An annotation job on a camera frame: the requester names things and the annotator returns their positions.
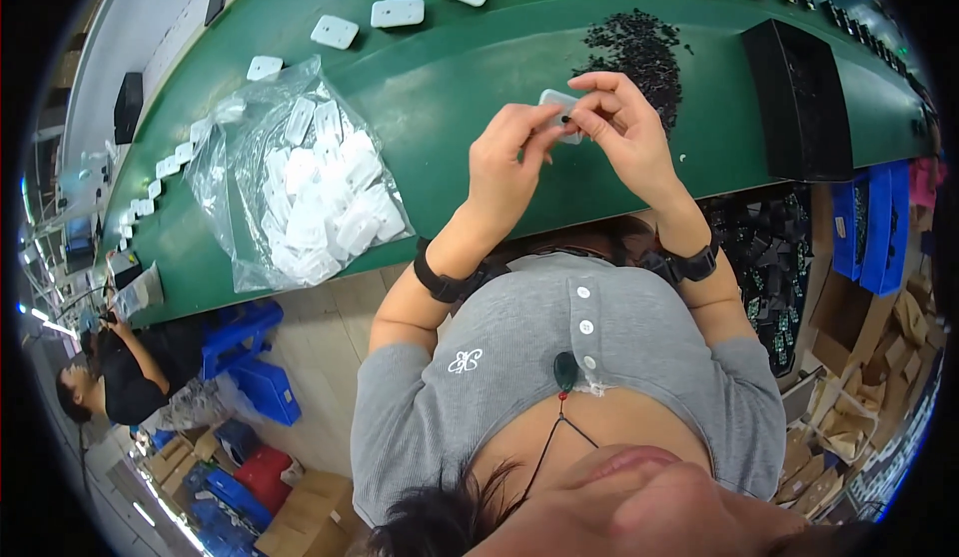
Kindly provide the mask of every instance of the lips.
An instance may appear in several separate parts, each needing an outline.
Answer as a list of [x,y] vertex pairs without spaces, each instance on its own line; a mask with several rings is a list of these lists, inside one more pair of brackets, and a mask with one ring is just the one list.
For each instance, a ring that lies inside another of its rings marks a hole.
[[605,477],[612,476],[624,470],[640,467],[646,463],[658,463],[663,466],[670,466],[680,461],[682,461],[682,459],[676,454],[652,445],[628,447],[596,466],[586,479],[586,483],[604,479]]

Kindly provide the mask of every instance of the black wrist strap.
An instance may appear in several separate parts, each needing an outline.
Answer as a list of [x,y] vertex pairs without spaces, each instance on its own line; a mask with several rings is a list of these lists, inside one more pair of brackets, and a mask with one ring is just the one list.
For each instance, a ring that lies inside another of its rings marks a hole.
[[699,253],[692,257],[680,257],[674,253],[669,253],[665,249],[663,253],[665,254],[666,261],[671,261],[676,273],[680,275],[679,280],[685,278],[694,283],[698,283],[716,271],[716,255],[719,253],[719,239],[716,237],[715,231],[713,231],[713,227],[711,226],[710,244],[703,247]]
[[414,259],[414,273],[416,278],[430,292],[433,299],[440,303],[455,303],[466,294],[473,283],[474,276],[466,280],[458,280],[449,276],[437,275],[426,263],[426,248],[430,245],[429,239],[420,237],[416,241],[416,259]]
[[709,246],[689,258],[669,253],[665,249],[647,251],[640,260],[641,267],[659,275],[673,288],[678,288],[684,279],[699,282],[708,278],[716,269],[715,256],[719,253],[719,239],[712,227]]

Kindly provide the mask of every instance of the green pendant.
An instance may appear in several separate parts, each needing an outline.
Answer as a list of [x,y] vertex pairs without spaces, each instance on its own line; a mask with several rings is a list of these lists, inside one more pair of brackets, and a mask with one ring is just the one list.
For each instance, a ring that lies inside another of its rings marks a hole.
[[552,362],[552,376],[556,379],[556,384],[560,390],[568,393],[579,377],[579,365],[576,363],[576,357],[569,351],[565,351]]

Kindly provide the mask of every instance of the green workbench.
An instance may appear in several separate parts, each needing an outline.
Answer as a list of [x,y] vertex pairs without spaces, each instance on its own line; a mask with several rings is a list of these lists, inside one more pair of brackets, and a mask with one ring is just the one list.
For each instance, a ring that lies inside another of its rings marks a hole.
[[[383,142],[384,160],[416,232],[431,237],[466,197],[468,147],[498,108],[535,103],[545,88],[562,90],[593,51],[582,43],[589,25],[633,8],[680,29],[674,51],[683,99],[670,148],[694,196],[774,182],[765,173],[756,91],[739,40],[743,30],[770,17],[833,46],[857,167],[912,157],[925,148],[912,133],[918,98],[905,80],[821,10],[784,0],[487,0],[481,8],[425,0],[424,24],[393,31],[370,28],[374,1],[235,0],[175,68],[141,122],[116,177],[102,246],[119,242],[117,218],[131,199],[146,196],[156,162],[187,140],[193,121],[246,84],[249,61],[260,54],[288,64],[322,55],[332,83]],[[855,15],[868,10],[861,0],[833,1]],[[324,13],[361,24],[351,49],[310,40]],[[691,51],[683,48],[687,44]],[[558,146],[552,155],[554,164],[544,167],[514,236],[645,207],[593,143]],[[138,314],[137,324],[270,294],[234,293],[230,260],[181,176],[164,181],[156,214],[136,225],[130,246],[141,262],[157,263],[166,294],[166,303]],[[392,242],[370,249],[344,274],[413,256],[413,239]]]

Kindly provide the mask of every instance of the patterned pants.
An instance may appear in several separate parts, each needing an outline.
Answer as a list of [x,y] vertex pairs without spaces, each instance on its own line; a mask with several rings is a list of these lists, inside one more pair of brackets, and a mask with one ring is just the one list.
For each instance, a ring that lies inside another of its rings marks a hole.
[[227,406],[217,379],[198,378],[176,391],[170,403],[160,407],[140,427],[155,431],[188,431],[228,419],[234,409]]

